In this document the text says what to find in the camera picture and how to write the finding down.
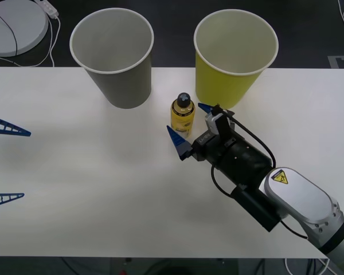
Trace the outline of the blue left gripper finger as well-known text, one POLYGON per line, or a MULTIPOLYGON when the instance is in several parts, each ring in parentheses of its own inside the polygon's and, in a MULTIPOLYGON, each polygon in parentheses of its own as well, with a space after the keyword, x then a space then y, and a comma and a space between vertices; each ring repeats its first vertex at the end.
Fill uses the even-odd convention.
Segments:
POLYGON ((31 132, 0 119, 0 135, 30 136, 31 132))
POLYGON ((0 193, 0 205, 23 198, 24 193, 0 193))

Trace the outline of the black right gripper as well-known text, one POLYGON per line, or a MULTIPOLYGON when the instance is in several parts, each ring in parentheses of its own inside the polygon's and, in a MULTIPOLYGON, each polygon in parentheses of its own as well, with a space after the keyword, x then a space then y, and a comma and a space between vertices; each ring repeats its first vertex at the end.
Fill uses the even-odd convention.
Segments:
MULTIPOLYGON (((218 113, 218 105, 198 103, 198 107, 206 113, 218 113)), ((166 128, 180 160, 185 160, 194 154, 197 161, 206 160, 216 166, 247 165, 243 153, 238 152, 245 139, 233 129, 230 129, 230 137, 224 142, 211 130, 206 130, 191 145, 170 126, 167 125, 166 128)))

